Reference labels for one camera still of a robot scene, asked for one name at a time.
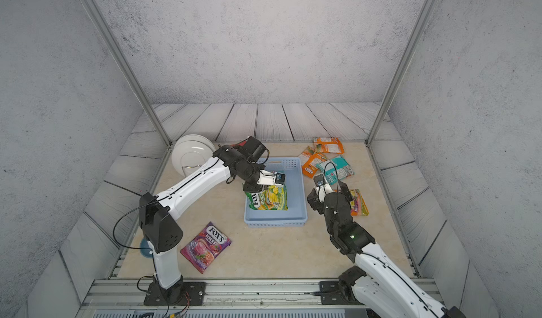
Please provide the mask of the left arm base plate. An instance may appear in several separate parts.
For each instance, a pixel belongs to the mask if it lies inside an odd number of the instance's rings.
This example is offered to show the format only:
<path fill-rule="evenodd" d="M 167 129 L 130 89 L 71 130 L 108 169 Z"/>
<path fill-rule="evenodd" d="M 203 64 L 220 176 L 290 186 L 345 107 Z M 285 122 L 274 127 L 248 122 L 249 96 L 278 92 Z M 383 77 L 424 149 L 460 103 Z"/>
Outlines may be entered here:
<path fill-rule="evenodd" d="M 145 306 L 201 306 L 206 294 L 206 282 L 179 281 L 172 288 L 163 289 L 153 281 L 147 290 Z"/>

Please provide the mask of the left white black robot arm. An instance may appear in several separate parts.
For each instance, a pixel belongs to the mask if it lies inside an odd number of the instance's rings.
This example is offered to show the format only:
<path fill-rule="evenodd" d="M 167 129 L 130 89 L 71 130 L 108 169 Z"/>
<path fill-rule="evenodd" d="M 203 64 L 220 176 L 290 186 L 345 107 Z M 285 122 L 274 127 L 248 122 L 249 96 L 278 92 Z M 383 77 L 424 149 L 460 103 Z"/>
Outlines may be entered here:
<path fill-rule="evenodd" d="M 182 214 L 216 185 L 240 178 L 243 191 L 258 193 L 268 186 L 283 186 L 285 175 L 265 170 L 258 160 L 269 150 L 255 137 L 225 144 L 213 152 L 195 173 L 158 195 L 146 193 L 140 199 L 139 225 L 152 253 L 154 282 L 169 290 L 182 285 L 177 246 L 183 231 L 177 221 Z"/>

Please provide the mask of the light blue plastic basket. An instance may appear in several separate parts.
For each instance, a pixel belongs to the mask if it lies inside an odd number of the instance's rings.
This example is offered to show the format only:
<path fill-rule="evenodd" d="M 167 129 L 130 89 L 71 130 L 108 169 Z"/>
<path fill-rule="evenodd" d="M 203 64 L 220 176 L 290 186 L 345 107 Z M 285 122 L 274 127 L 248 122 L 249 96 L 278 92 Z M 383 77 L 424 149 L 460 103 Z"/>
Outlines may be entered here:
<path fill-rule="evenodd" d="M 244 222 L 256 228 L 303 226 L 308 214 L 300 158 L 272 157 L 264 164 L 267 174 L 284 176 L 285 184 L 247 194 Z"/>

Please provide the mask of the green yellow Fox's candy bag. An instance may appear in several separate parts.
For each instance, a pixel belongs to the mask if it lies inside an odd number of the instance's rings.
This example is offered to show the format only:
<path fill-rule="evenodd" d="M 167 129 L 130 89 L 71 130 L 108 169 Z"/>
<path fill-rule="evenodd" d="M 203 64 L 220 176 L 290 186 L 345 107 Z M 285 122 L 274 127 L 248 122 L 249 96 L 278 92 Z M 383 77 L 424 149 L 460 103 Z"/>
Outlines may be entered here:
<path fill-rule="evenodd" d="M 287 211 L 286 186 L 268 186 L 258 193 L 246 193 L 250 209 L 258 211 Z"/>

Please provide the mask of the teal white candy bag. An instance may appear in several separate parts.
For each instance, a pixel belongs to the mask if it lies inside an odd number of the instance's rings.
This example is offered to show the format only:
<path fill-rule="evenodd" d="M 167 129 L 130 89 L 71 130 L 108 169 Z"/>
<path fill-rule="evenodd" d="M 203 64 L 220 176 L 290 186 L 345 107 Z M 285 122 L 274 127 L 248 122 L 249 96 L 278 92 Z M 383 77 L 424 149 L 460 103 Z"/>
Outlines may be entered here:
<path fill-rule="evenodd" d="M 355 174 L 351 165 L 342 155 L 318 164 L 317 167 L 325 175 L 330 185 L 336 184 L 337 181 L 342 181 Z"/>

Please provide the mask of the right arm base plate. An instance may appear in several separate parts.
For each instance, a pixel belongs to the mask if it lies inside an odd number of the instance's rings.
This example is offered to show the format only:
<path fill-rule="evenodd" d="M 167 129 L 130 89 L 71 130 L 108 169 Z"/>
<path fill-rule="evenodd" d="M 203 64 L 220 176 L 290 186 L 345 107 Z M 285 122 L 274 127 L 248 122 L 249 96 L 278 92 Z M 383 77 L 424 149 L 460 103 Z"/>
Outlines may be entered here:
<path fill-rule="evenodd" d="M 351 288 L 341 281 L 321 281 L 313 295 L 320 298 L 322 305 L 361 305 Z"/>

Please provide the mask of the orange multicolour Fox's candy bag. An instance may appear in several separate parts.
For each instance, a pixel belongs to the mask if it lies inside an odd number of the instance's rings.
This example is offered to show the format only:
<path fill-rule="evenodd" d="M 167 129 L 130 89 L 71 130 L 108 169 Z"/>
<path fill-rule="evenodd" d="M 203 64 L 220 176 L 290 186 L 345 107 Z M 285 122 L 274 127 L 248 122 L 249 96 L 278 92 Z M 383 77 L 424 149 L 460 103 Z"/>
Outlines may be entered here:
<path fill-rule="evenodd" d="M 350 190 L 352 201 L 350 202 L 352 216 L 368 216 L 369 211 L 359 189 Z"/>

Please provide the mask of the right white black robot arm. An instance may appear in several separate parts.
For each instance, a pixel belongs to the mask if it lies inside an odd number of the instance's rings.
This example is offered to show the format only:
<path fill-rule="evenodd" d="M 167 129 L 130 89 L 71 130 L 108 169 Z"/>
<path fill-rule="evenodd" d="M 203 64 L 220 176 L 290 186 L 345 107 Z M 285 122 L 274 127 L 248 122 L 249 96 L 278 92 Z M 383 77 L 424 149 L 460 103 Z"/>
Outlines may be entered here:
<path fill-rule="evenodd" d="M 320 174 L 307 197 L 323 215 L 330 242 L 354 264 L 338 278 L 339 292 L 348 303 L 359 302 L 378 317 L 463 317 L 456 307 L 446 308 L 416 285 L 387 256 L 375 238 L 351 215 L 353 200 L 347 184 L 334 190 Z"/>

